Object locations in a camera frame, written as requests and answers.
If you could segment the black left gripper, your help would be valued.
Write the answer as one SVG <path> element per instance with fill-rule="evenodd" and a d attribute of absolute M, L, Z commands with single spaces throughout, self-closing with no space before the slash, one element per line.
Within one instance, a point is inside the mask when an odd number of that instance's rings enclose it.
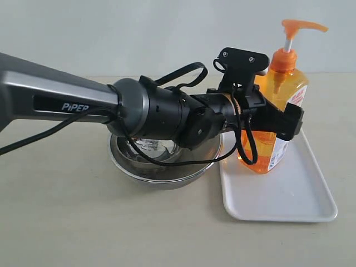
<path fill-rule="evenodd" d="M 237 112 L 243 130 L 250 125 L 253 131 L 272 132 L 277 138 L 290 141 L 299 134 L 303 124 L 304 110 L 300 106 L 288 102 L 281 111 L 262 95 L 259 86 L 253 86 L 250 91 L 236 86 L 210 88 L 207 97 L 208 104 L 217 107 L 230 123 L 237 122 L 234 117 Z"/>

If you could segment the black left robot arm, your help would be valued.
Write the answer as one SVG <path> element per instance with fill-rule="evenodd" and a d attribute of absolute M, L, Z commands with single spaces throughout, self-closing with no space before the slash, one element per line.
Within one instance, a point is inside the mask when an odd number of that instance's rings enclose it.
<path fill-rule="evenodd" d="M 303 109 L 280 110 L 268 101 L 254 77 L 268 65 L 266 55 L 235 50 L 239 63 L 223 60 L 218 89 L 188 95 L 207 76 L 200 62 L 158 80 L 141 76 L 106 85 L 7 54 L 1 54 L 1 128 L 17 119 L 65 120 L 105 124 L 118 136 L 171 140 L 195 149 L 231 130 L 272 132 L 289 141 L 300 131 Z"/>

